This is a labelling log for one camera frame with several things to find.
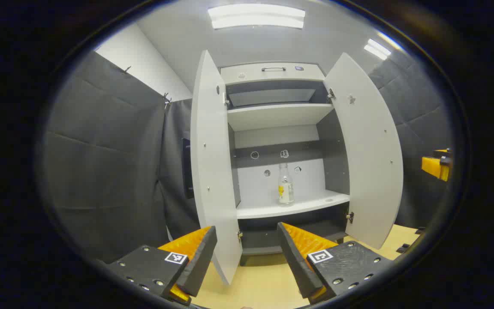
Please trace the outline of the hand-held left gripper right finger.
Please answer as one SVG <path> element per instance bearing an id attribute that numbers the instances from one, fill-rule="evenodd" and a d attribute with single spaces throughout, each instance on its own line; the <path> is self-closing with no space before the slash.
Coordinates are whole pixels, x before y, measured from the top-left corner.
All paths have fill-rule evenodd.
<path id="1" fill-rule="evenodd" d="M 351 295 L 394 264 L 356 241 L 337 244 L 283 222 L 277 237 L 298 291 L 312 305 Z"/>

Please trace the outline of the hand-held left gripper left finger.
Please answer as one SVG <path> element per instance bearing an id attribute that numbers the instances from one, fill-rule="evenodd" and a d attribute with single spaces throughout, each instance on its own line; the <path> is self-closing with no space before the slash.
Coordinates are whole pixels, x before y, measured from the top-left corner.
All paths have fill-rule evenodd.
<path id="1" fill-rule="evenodd" d="M 190 306 L 199 293 L 216 244 L 216 228 L 207 226 L 159 247 L 141 245 L 112 262 L 99 263 L 140 293 Z"/>

